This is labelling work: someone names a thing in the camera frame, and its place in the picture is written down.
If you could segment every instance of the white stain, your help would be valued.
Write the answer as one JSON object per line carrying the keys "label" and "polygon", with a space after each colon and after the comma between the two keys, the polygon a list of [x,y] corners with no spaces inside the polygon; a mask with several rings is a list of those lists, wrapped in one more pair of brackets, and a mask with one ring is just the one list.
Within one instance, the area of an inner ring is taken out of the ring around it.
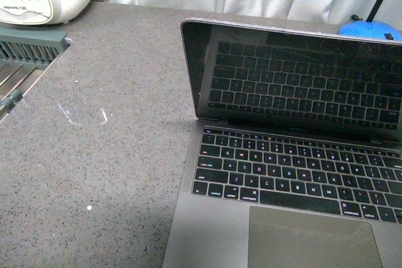
{"label": "white stain", "polygon": [[73,121],[71,120],[71,118],[70,118],[70,112],[69,112],[68,110],[64,110],[64,108],[63,108],[62,105],[60,105],[60,104],[57,104],[57,105],[58,105],[58,107],[60,108],[60,110],[64,113],[64,116],[68,119],[68,122],[69,122],[71,125],[82,126],[82,124],[78,124],[78,123],[73,122]]}
{"label": "white stain", "polygon": [[103,114],[103,118],[105,118],[105,121],[101,122],[101,125],[105,124],[107,122],[107,117],[106,117],[106,113],[105,110],[103,110],[103,108],[101,108],[102,114]]}

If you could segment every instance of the open laptop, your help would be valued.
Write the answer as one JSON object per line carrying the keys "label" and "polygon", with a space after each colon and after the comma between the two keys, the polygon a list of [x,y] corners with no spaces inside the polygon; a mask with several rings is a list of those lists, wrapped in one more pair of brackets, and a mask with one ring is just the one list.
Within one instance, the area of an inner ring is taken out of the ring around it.
{"label": "open laptop", "polygon": [[164,268],[402,267],[402,44],[186,20]]}

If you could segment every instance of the trackpad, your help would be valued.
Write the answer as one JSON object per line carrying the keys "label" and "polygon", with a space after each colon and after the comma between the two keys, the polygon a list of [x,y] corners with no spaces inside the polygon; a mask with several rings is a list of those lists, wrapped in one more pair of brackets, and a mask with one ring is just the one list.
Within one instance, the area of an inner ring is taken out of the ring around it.
{"label": "trackpad", "polygon": [[382,268],[370,224],[250,207],[249,268]]}

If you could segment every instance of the shift key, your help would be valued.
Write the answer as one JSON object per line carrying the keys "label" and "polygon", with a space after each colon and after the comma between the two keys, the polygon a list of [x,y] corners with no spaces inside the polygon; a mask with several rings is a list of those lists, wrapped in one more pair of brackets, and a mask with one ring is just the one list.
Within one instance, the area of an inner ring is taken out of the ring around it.
{"label": "shift key", "polygon": [[207,144],[202,144],[200,149],[201,155],[208,155],[208,156],[219,156],[220,154],[220,147],[218,146],[209,146]]}
{"label": "shift key", "polygon": [[201,181],[210,181],[218,183],[227,183],[229,177],[228,172],[215,171],[213,169],[197,169],[195,179]]}

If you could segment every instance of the countertop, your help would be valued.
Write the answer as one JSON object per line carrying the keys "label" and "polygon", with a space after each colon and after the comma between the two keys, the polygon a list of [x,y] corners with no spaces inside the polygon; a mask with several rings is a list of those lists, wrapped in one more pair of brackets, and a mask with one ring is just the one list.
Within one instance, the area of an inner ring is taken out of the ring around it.
{"label": "countertop", "polygon": [[0,267],[161,267],[196,120],[185,18],[337,26],[90,3],[72,45],[0,123]]}

